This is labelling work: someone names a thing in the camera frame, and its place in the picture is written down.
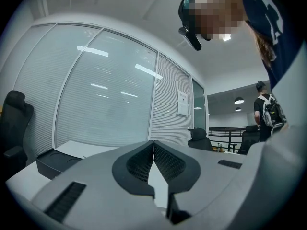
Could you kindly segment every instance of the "glass wall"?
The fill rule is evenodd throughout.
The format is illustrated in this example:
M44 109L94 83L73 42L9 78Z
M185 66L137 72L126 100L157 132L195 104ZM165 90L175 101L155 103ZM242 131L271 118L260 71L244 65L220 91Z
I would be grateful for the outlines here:
M27 35L41 35L24 63L17 62L14 87L34 107L24 137L30 161L70 140L119 147L150 138L186 146L193 111L194 126L205 129L203 88L163 54L113 31L50 28L32 27L15 47L27 45ZM187 115L178 115L178 91L188 96Z
M56 25L25 61L14 89L24 93L25 101L34 107L24 137L30 160L52 148L55 106L63 81L80 53L76 46L85 46L98 31L84 26Z
M52 25L31 27L9 54L0 71L0 105L3 105L6 95L14 87L17 75L31 50L51 27Z
M194 127L206 130L206 106L203 88L193 80Z
M102 31L66 83L56 147L69 140L116 147L147 140L156 57L129 38Z

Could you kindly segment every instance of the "office chair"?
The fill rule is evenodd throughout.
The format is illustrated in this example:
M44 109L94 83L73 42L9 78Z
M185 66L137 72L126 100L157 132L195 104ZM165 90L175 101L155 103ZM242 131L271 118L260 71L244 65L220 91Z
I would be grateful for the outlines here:
M27 161L23 149L24 132L33 114L33 106L24 102L25 95L10 91L0 117L0 148L4 161L4 180L22 170Z
M260 138L260 131L257 125L246 126L245 131L242 134L242 144L238 153L247 155L251 145L257 143Z
M207 133L202 128L188 129L191 132L192 140L188 141L190 148L196 148L200 150L213 151L211 142L207 136Z

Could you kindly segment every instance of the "desk surface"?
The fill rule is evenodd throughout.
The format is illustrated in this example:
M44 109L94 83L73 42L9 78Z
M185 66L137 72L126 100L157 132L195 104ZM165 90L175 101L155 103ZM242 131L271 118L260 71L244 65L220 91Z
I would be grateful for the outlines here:
M89 144L83 144L75 141L68 141L56 150L65 154L84 159L86 157L117 149L116 147L102 147ZM28 200L32 200L34 196L50 182L50 179L44 177L38 172L36 162L31 163L23 170L6 181L8 188ZM168 184L159 172L155 163L149 172L148 184L154 187L155 203L158 207L167 208L167 191Z

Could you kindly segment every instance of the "man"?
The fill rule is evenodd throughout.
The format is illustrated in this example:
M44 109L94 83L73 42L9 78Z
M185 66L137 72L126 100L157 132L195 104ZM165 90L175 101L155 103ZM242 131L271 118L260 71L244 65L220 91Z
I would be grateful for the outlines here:
M256 84L256 89L259 95L264 96L266 99L269 99L270 95L267 94L267 87L264 82L258 82ZM260 125L260 141L266 141L270 135L272 127L266 126L263 120L263 103L264 100L257 98L254 102L254 111L255 111L255 121Z

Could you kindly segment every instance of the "chair backrest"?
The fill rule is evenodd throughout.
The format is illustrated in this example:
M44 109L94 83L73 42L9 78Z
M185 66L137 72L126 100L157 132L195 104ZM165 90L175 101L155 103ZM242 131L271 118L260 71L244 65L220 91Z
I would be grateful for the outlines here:
M5 152L14 146L23 146L24 132L33 115L33 106L24 102L24 94L10 91L6 96L0 117L0 145Z
M247 154L251 145L259 142L260 131L257 125L246 126L242 134L242 144L238 151L239 154Z
M202 128L188 129L191 132L192 140L188 141L188 146L190 148L196 148L201 150L213 151L211 142L207 133Z

